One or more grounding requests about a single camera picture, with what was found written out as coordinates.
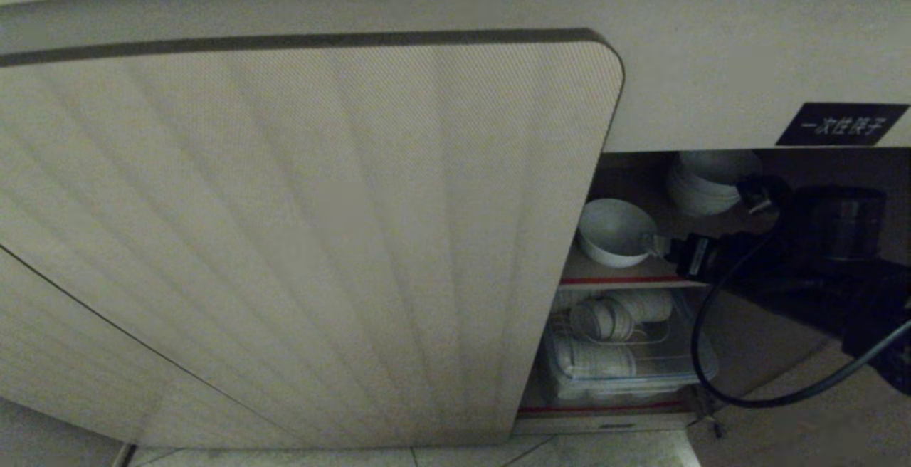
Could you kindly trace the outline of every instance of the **wire dish rack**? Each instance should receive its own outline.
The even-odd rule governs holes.
[[[673,311],[667,321],[637,325],[629,341],[596,341],[576,334],[569,323],[569,309],[586,299],[610,295],[609,291],[557,292],[544,331],[544,360],[553,395],[622,403],[697,383],[690,359],[693,312],[683,295],[673,293]],[[706,337],[700,341],[700,356],[707,375],[714,377],[718,360]]]

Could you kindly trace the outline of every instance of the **beige cabinet door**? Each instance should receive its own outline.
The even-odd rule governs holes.
[[[306,442],[162,359],[0,250],[0,397],[131,444]]]
[[[428,39],[2,68],[0,239],[309,444],[502,440],[621,64]]]

